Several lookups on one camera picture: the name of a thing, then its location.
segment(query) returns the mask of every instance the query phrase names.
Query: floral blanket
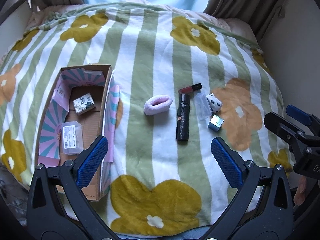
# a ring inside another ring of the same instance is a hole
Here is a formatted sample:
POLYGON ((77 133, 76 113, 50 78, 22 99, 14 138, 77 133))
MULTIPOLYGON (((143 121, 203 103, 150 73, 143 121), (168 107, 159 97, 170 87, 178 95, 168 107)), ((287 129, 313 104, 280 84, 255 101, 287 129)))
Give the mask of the floral blanket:
POLYGON ((284 105, 257 44, 187 13, 101 3, 27 31, 1 65, 1 161, 26 187, 60 68, 93 63, 111 64, 121 86, 111 190, 92 203, 113 231, 155 237, 212 225, 235 194, 211 154, 216 136, 245 160, 292 170, 287 146, 263 124, 270 111, 284 115, 284 105), (209 118, 198 120, 192 103, 189 141, 177 143, 178 90, 200 82, 223 102, 224 123, 218 133, 208 129, 209 118), (144 103, 159 94, 173 98, 170 110, 146 116, 144 103))

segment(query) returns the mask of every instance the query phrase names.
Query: small floral box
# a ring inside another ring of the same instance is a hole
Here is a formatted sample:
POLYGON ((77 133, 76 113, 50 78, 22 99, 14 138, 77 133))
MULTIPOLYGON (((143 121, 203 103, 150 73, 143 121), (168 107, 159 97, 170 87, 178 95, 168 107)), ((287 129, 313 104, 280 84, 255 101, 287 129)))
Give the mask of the small floral box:
POLYGON ((73 100, 73 105, 75 106, 77 115, 81 115, 90 109, 95 108, 94 101, 90 93, 73 100))

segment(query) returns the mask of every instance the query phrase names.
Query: blue gripper pad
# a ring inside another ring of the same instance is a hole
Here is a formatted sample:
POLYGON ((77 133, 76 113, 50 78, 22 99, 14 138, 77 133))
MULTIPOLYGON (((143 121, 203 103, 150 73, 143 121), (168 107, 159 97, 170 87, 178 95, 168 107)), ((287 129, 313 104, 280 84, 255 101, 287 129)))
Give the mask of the blue gripper pad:
POLYGON ((87 187, 91 182, 99 165, 108 152, 108 140, 101 136, 101 139, 98 142, 95 140, 86 151, 88 150, 90 152, 88 153, 87 158, 77 170, 76 184, 80 189, 87 187))
POLYGON ((299 108, 288 105, 286 108, 286 113, 288 116, 291 116, 293 119, 297 120, 298 122, 302 123, 305 126, 311 125, 311 117, 309 114, 303 112, 299 108))
POLYGON ((215 138, 211 143, 211 153, 213 157, 216 159, 219 164, 224 176, 227 178, 231 187, 240 189, 243 185, 244 181, 244 172, 245 168, 241 170, 235 160, 229 155, 232 153, 231 149, 226 145, 226 143, 222 140, 222 138, 215 138))

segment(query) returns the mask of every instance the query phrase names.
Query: clear plastic container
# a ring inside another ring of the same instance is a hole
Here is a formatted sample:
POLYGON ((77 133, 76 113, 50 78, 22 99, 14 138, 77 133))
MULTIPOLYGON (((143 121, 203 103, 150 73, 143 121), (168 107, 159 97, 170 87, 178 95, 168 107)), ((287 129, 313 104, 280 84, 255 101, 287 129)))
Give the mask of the clear plastic container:
POLYGON ((81 124, 77 121, 61 125, 62 151, 65 154, 79 154, 83 151, 81 124))
POLYGON ((204 120, 209 116, 212 116, 212 110, 205 93, 203 92, 197 93, 194 97, 194 104, 196 107, 196 113, 199 120, 204 120))

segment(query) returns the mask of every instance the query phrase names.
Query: pink fluffy fabric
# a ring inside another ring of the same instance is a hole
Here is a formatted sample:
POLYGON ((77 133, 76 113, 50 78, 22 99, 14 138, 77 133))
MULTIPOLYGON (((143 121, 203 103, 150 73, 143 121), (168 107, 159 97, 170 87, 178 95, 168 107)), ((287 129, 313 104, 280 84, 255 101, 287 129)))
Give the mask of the pink fluffy fabric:
POLYGON ((150 98, 144 104, 144 113, 146 115, 159 114, 168 111, 172 104, 172 98, 167 95, 158 95, 150 98))

